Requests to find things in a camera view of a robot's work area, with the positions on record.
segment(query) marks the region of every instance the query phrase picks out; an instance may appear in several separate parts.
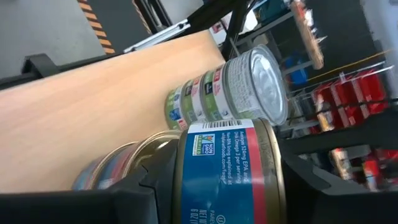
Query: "light wood surface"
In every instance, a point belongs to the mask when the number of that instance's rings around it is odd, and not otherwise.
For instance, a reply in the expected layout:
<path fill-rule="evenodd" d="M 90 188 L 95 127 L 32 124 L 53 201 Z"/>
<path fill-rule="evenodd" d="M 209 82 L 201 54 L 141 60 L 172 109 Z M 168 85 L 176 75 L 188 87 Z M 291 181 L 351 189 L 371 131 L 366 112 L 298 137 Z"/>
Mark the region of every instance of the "light wood surface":
<path fill-rule="evenodd" d="M 167 93 L 222 63 L 204 31 L 0 91 L 0 192 L 69 189 L 91 160 L 167 129 Z"/>
<path fill-rule="evenodd" d="M 305 4 L 299 1 L 293 1 L 290 4 L 290 8 L 293 12 L 298 30 L 300 31 L 300 34 L 302 36 L 304 46 L 308 52 L 308 56 L 310 56 L 310 59 L 313 63 L 312 66 L 314 67 L 314 69 L 321 69 L 323 68 L 323 54 L 321 49 L 319 48 L 317 39 L 312 34 L 309 26 L 307 26 L 305 23 L 304 7 Z"/>

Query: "can lid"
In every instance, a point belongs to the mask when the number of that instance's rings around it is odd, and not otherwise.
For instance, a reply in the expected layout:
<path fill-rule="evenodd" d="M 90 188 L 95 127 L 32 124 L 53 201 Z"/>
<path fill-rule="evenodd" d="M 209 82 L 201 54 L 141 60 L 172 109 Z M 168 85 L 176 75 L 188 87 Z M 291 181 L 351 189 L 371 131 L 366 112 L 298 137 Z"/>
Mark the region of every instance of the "can lid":
<path fill-rule="evenodd" d="M 260 105 L 272 125 L 281 125 L 287 118 L 286 90 L 278 63 L 265 45 L 251 50 L 251 75 Z"/>

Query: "hazard stripe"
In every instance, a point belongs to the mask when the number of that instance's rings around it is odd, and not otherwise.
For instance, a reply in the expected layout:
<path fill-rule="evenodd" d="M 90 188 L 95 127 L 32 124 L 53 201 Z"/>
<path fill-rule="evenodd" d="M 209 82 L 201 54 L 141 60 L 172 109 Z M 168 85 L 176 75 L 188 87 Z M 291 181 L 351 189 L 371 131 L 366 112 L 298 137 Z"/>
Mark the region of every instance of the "hazard stripe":
<path fill-rule="evenodd" d="M 136 0 L 132 0 L 132 5 L 134 6 L 134 8 L 136 8 L 136 11 L 138 13 L 138 16 L 140 17 L 142 24 L 144 25 L 145 29 L 147 30 L 148 34 L 152 34 L 152 32 L 150 31 L 150 28 L 148 26 L 147 21 L 145 21 L 144 16 L 142 16 L 141 11 L 139 10 L 137 4 L 136 4 Z"/>
<path fill-rule="evenodd" d="M 103 30 L 101 23 L 98 21 L 97 16 L 94 14 L 93 9 L 88 4 L 87 0 L 77 0 L 81 10 L 85 14 L 88 23 L 90 24 L 91 28 L 93 28 L 95 35 L 102 45 L 106 54 L 113 54 L 115 53 L 112 43 L 106 38 L 105 30 Z"/>

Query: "stacked cans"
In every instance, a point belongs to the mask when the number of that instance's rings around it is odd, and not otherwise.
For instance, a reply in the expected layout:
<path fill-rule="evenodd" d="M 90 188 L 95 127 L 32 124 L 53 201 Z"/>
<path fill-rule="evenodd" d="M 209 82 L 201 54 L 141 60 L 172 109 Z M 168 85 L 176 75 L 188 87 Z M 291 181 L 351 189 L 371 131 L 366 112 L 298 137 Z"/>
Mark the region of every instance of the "stacked cans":
<path fill-rule="evenodd" d="M 180 131 L 164 131 L 141 142 L 125 144 L 91 162 L 76 178 L 72 189 L 106 189 L 180 135 Z"/>
<path fill-rule="evenodd" d="M 195 122 L 265 118 L 273 125 L 287 117 L 282 75 L 271 51 L 259 45 L 215 70 L 172 90 L 165 104 L 170 129 Z"/>

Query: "gray floor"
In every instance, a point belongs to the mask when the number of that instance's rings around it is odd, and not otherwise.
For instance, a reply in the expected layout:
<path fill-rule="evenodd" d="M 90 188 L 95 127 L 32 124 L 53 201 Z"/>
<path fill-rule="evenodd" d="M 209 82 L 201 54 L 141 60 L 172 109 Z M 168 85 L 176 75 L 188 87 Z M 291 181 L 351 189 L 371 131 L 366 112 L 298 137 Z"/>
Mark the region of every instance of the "gray floor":
<path fill-rule="evenodd" d="M 104 54 L 76 0 L 0 1 L 0 78 L 20 74 L 24 57 L 57 65 Z"/>

